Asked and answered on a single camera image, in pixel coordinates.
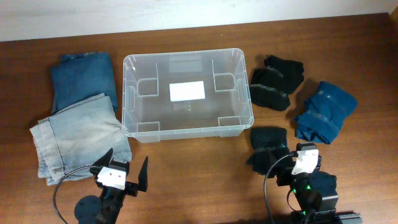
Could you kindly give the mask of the clear plastic storage container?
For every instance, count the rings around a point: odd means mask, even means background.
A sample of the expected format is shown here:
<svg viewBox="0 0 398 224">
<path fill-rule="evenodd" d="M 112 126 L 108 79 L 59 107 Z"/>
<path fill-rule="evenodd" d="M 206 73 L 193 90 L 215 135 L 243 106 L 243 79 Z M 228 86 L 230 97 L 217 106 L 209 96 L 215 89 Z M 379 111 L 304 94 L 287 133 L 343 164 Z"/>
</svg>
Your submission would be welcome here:
<svg viewBox="0 0 398 224">
<path fill-rule="evenodd" d="M 122 132 L 139 142 L 238 136 L 254 124 L 239 48 L 123 60 Z"/>
</svg>

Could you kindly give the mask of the light blue jeans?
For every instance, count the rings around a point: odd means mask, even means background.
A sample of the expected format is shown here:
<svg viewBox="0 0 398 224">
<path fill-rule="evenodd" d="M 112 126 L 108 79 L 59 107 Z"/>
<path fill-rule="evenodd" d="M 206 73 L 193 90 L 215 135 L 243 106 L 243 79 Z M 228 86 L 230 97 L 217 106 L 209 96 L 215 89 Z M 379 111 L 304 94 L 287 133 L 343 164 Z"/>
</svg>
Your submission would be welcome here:
<svg viewBox="0 0 398 224">
<path fill-rule="evenodd" d="M 30 128 L 37 151 L 38 177 L 55 185 L 67 173 L 94 164 L 110 149 L 129 162 L 131 148 L 105 94 L 87 98 L 41 119 Z"/>
</svg>

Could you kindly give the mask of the dark blue jeans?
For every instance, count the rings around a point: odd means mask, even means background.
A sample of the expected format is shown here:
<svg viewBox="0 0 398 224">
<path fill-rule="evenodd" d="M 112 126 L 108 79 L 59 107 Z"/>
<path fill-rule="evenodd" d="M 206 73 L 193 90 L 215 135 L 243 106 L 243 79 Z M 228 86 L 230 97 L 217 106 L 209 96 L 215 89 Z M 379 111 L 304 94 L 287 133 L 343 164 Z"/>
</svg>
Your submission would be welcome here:
<svg viewBox="0 0 398 224">
<path fill-rule="evenodd" d="M 106 52 L 65 54 L 50 69 L 55 93 L 52 113 L 101 93 L 119 108 L 111 56 Z"/>
</svg>

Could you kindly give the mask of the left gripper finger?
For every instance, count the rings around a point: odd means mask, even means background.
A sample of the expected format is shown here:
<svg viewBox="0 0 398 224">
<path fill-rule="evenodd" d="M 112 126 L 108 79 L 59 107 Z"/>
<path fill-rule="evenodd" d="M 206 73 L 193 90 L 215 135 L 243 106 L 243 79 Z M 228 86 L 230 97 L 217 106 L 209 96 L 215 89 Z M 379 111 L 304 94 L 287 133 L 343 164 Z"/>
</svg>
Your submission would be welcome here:
<svg viewBox="0 0 398 224">
<path fill-rule="evenodd" d="M 113 148 L 111 148 L 105 155 L 94 162 L 90 168 L 91 173 L 99 173 L 103 167 L 107 167 L 111 162 L 113 156 Z"/>
<path fill-rule="evenodd" d="M 146 156 L 140 173 L 138 175 L 138 191 L 141 192 L 146 192 L 147 188 L 148 188 L 148 175 L 147 175 L 147 169 L 148 169 L 148 161 L 149 161 L 149 157 Z"/>
</svg>

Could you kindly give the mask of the blue taped sweater bundle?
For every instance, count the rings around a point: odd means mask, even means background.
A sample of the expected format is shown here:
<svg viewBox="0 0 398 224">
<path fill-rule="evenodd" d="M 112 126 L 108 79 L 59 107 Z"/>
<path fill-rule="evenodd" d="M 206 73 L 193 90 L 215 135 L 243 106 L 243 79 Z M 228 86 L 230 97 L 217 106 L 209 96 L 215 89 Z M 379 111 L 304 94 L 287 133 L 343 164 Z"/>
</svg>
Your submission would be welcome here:
<svg viewBox="0 0 398 224">
<path fill-rule="evenodd" d="M 322 81 L 316 93 L 305 100 L 304 112 L 295 117 L 295 135 L 308 142 L 331 144 L 357 106 L 355 97 Z"/>
</svg>

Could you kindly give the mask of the black taped garment bundle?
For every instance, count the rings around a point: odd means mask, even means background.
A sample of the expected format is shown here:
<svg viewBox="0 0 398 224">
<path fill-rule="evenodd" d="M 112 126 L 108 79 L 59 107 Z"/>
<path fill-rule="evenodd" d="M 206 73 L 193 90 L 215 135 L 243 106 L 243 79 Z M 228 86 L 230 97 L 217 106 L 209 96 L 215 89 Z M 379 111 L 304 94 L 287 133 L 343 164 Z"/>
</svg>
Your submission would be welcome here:
<svg viewBox="0 0 398 224">
<path fill-rule="evenodd" d="M 266 175 L 271 165 L 290 154 L 285 128 L 275 126 L 252 128 L 250 141 L 254 153 L 246 164 L 252 165 L 252 170 L 261 175 Z"/>
<path fill-rule="evenodd" d="M 302 62 L 269 55 L 264 68 L 255 69 L 249 86 L 255 105 L 284 111 L 290 106 L 291 95 L 304 81 Z"/>
</svg>

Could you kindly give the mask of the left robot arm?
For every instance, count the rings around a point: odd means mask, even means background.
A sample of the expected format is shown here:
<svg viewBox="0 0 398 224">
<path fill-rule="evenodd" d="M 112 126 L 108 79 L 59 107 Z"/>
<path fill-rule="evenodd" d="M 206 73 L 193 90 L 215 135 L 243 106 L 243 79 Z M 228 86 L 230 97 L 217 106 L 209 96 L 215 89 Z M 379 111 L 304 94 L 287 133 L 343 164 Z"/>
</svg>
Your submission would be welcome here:
<svg viewBox="0 0 398 224">
<path fill-rule="evenodd" d="M 75 218 L 79 223 L 115 224 L 123 206 L 125 197 L 137 196 L 138 192 L 146 192 L 148 188 L 147 168 L 148 158 L 145 158 L 138 175 L 138 182 L 126 180 L 129 173 L 129 163 L 113 159 L 110 149 L 90 168 L 96 185 L 102 190 L 100 196 L 88 195 L 81 198 L 74 209 Z"/>
</svg>

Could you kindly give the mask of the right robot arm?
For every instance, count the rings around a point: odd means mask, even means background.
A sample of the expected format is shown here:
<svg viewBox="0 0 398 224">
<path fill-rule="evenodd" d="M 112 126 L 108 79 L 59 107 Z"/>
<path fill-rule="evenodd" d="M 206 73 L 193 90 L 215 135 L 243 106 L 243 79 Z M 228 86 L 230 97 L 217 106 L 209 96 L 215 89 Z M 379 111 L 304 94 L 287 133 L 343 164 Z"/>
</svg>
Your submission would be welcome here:
<svg viewBox="0 0 398 224">
<path fill-rule="evenodd" d="M 314 143 L 298 143 L 277 169 L 277 185 L 288 185 L 300 206 L 291 213 L 292 223 L 335 221 L 336 176 L 321 171 L 321 161 Z"/>
</svg>

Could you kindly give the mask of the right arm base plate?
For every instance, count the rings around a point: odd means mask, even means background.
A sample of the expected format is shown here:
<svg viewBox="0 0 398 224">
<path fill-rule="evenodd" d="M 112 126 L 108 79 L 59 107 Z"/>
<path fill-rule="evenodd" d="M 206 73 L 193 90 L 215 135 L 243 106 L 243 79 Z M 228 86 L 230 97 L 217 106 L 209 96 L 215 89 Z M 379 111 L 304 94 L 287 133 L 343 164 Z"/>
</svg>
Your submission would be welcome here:
<svg viewBox="0 0 398 224">
<path fill-rule="evenodd" d="M 363 219 L 360 213 L 346 213 L 338 215 L 339 224 L 362 224 Z"/>
</svg>

